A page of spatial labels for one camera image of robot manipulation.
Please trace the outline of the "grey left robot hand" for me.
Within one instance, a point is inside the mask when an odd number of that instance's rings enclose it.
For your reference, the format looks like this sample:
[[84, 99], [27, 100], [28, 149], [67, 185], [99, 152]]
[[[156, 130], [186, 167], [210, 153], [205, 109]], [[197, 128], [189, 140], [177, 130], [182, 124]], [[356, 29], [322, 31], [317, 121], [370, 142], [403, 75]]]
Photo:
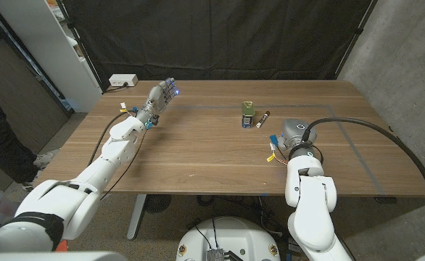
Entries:
[[157, 124], [157, 117], [166, 110], [171, 100], [179, 94], [174, 78], [166, 78], [154, 86], [147, 97], [145, 104], [138, 110], [136, 118], [144, 127], [150, 123]]

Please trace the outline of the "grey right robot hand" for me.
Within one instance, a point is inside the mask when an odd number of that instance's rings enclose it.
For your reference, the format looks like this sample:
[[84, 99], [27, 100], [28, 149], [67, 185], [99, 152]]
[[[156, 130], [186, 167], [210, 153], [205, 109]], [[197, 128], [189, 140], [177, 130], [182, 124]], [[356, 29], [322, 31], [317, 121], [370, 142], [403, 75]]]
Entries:
[[285, 119], [282, 123], [282, 134], [277, 137], [277, 147], [289, 151], [289, 159], [306, 155], [313, 156], [313, 143], [316, 140], [317, 133], [315, 129], [310, 130], [307, 141], [302, 141], [302, 137], [309, 124], [304, 120]]

